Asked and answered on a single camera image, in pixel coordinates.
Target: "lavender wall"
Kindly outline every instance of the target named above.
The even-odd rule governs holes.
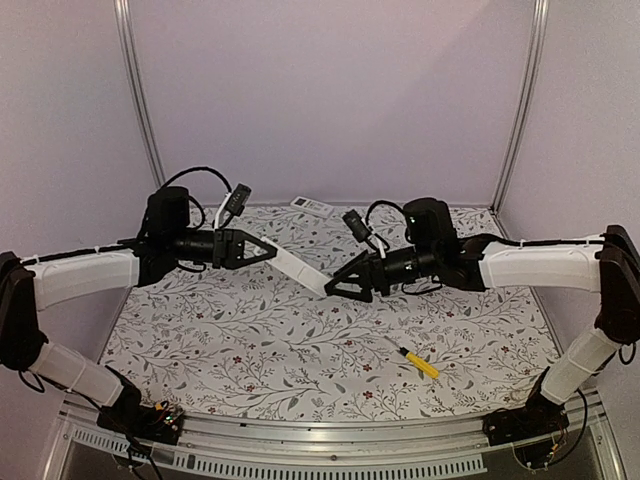
[[[552,2],[539,83],[503,218],[516,238],[624,225],[640,245],[640,7]],[[593,323],[597,296],[549,290],[566,346]],[[613,361],[599,390],[629,478],[640,478],[640,362]]]
[[[18,255],[131,235],[152,180],[111,2],[3,2],[0,250]],[[95,358],[123,292],[45,312],[49,338]],[[0,370],[0,478],[33,480],[62,397]]]
[[[132,3],[168,175],[217,166],[254,201],[491,201],[533,2]],[[197,180],[198,198],[220,186]]]

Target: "white strip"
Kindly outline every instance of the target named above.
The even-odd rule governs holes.
[[[139,259],[130,250],[65,258],[25,267],[36,274],[36,308],[112,288],[133,287],[140,276]]]
[[[324,291],[324,286],[329,282],[329,280],[331,280],[328,276],[319,272],[303,260],[300,260],[295,255],[287,252],[284,248],[269,240],[267,237],[262,237],[260,240],[268,243],[269,245],[273,245],[278,249],[277,255],[274,258],[267,260],[269,265],[293,278],[296,282],[302,284],[319,297],[327,296]],[[256,255],[259,251],[260,247],[256,247]]]
[[[569,287],[600,291],[596,253],[602,245],[510,247],[492,242],[480,261],[487,288],[506,286]]]
[[[120,379],[106,367],[57,343],[45,343],[29,371],[107,407],[112,406],[122,392]]]
[[[229,199],[231,198],[231,192],[227,193],[224,196],[224,200],[222,201],[222,203],[220,204],[220,206],[218,207],[218,210],[216,210],[216,216],[213,219],[213,229],[217,230],[220,228],[220,222],[222,220],[222,215],[224,214],[224,209],[227,206],[227,203],[229,203]]]

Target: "white remote control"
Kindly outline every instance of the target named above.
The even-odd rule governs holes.
[[[300,210],[305,213],[310,213],[317,217],[329,218],[333,213],[333,207],[326,203],[318,202],[317,200],[311,200],[306,197],[296,197],[291,202],[291,206],[296,210]]]

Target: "vented panel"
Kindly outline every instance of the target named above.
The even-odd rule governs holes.
[[[74,441],[103,452],[126,457],[127,442],[121,435],[75,427]],[[134,455],[136,460],[144,458]],[[200,454],[175,452],[172,463],[158,458],[156,463],[173,470],[229,480],[420,480],[459,478],[484,473],[481,455],[425,462],[422,464],[359,467],[279,467],[215,459]]]

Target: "leaf pattern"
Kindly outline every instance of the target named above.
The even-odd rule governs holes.
[[[234,228],[266,235],[331,274],[361,251],[341,220],[249,207]],[[452,209],[461,236],[498,233],[485,209]],[[372,220],[396,247],[404,221]],[[388,336],[430,362],[425,377]],[[522,402],[557,352],[527,288],[399,291],[371,304],[319,299],[267,264],[175,271],[135,289],[102,362],[192,412],[299,421],[460,415]]]

